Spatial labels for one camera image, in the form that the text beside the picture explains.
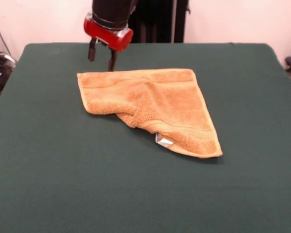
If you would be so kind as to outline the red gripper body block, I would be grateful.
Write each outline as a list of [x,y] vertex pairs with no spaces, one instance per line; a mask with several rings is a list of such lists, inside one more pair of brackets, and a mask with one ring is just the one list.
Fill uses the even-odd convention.
[[103,28],[94,21],[91,12],[85,17],[84,31],[91,37],[90,50],[94,50],[95,43],[100,41],[110,49],[116,52],[122,52],[129,46],[133,37],[133,30],[128,26],[120,31]]

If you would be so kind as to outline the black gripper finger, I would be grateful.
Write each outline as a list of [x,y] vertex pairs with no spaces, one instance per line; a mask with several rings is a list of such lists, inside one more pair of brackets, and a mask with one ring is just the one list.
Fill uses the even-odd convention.
[[115,50],[111,50],[111,58],[110,58],[109,64],[108,64],[108,71],[109,72],[114,71],[116,60],[117,60],[117,52]]
[[89,43],[89,51],[88,51],[88,59],[89,61],[93,62],[95,60],[96,55],[96,39],[92,38]]

